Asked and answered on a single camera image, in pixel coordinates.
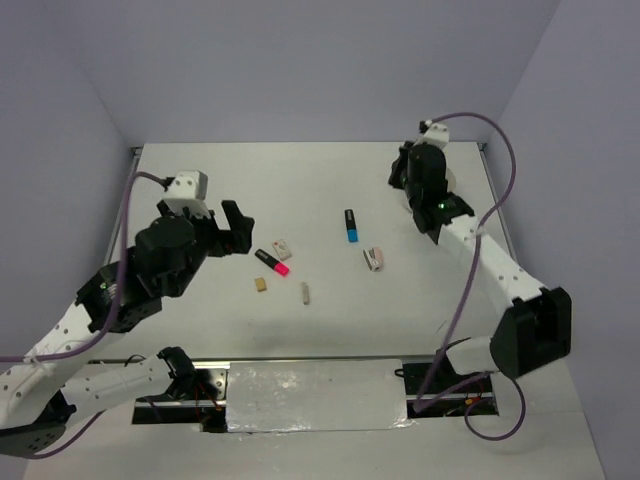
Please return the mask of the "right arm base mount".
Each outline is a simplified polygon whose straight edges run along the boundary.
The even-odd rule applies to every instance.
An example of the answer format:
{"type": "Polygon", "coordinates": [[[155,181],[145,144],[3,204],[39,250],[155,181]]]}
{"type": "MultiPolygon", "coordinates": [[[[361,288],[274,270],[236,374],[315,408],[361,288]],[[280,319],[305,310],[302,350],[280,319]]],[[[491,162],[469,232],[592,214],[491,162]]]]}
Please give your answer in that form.
{"type": "MultiPolygon", "coordinates": [[[[404,382],[406,394],[406,409],[409,419],[463,417],[466,409],[480,403],[473,415],[497,415],[498,409],[494,399],[494,388],[489,377],[469,383],[445,395],[428,408],[416,412],[414,402],[420,386],[431,367],[430,357],[401,358],[401,366],[394,370],[394,375],[404,382]]],[[[469,375],[458,375],[447,360],[443,360],[435,373],[433,381],[421,397],[422,402],[431,400],[436,394],[453,387],[463,380],[471,378],[469,375]]]]}

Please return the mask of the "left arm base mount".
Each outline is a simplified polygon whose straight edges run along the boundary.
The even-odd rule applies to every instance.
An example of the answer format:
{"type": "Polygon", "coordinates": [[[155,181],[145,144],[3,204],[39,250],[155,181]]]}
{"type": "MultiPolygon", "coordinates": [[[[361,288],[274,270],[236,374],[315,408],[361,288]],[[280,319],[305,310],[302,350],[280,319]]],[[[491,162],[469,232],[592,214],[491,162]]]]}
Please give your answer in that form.
{"type": "Polygon", "coordinates": [[[230,364],[200,361],[189,387],[138,398],[132,424],[140,426],[182,425],[199,432],[222,434],[227,426],[227,389],[230,364]]]}

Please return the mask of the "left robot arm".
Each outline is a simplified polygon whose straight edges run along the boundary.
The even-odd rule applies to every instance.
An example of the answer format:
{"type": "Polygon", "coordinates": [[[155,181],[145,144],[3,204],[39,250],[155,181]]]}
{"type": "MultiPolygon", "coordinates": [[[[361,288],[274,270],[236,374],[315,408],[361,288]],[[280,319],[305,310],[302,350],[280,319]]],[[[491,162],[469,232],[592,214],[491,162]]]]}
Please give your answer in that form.
{"type": "Polygon", "coordinates": [[[194,391],[201,377],[180,347],[95,376],[78,373],[100,348],[160,313],[164,298],[182,296],[207,258],[249,252],[254,219],[232,200],[222,208],[228,229],[219,228],[212,214],[174,214],[159,203],[160,217],[126,251],[124,282],[117,282],[117,263],[99,269],[26,360],[2,372],[2,454],[46,458],[65,431],[87,417],[128,400],[182,399],[194,391]]]}

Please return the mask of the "pink mini stapler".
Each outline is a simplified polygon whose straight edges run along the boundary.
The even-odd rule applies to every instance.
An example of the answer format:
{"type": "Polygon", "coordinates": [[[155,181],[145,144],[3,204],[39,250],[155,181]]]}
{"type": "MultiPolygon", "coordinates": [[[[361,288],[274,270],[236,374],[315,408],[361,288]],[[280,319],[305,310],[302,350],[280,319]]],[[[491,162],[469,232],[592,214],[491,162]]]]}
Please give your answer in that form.
{"type": "Polygon", "coordinates": [[[384,266],[382,250],[379,247],[371,247],[363,250],[365,262],[372,272],[380,271],[384,266]]]}

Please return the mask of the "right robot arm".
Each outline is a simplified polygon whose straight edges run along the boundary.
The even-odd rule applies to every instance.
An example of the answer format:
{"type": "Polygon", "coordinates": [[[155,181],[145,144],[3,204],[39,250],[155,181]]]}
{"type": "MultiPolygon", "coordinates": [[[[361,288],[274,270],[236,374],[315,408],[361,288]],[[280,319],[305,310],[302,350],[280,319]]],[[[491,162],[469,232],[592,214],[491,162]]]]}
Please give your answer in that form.
{"type": "Polygon", "coordinates": [[[473,209],[450,191],[446,171],[440,147],[406,142],[388,183],[406,194],[419,232],[472,274],[497,319],[492,333],[441,348],[446,359],[434,369],[436,383],[457,391],[476,372],[517,379],[566,357],[572,340],[569,293],[561,287],[547,288],[483,232],[473,209]]]}

